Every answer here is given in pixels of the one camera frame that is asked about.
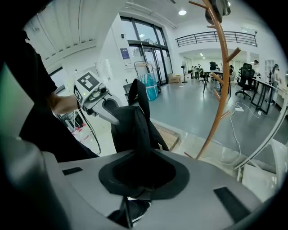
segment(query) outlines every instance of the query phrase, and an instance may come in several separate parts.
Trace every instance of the gray floor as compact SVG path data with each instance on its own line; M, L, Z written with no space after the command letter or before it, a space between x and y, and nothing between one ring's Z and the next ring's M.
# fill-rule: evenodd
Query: gray floor
M159 97L150 102L150 116L153 119L164 122L168 125L182 129L188 133L193 133L199 137L207 138L213 124L218 101L214 94L209 90L203 94L203 83L198 80L188 80L183 87L179 84L168 84L162 87ZM250 104L250 100L243 99L242 95L235 96L239 86L232 86L232 96L227 101L235 105L242 102L250 107L257 115L255 107ZM233 126L236 137L241 145L241 152L250 155L267 137L272 130L278 116L279 109L271 106L267 116L261 115L260 118L254 117L247 107L243 107L244 112L235 112L232 116ZM227 105L225 110L234 111L234 106ZM288 121L285 119L282 127L275 135L275 139L286 144L288 141ZM213 141L230 149L239 151L238 144L233 136L230 115L221 120ZM274 165L274 157L271 148L267 147L257 159Z

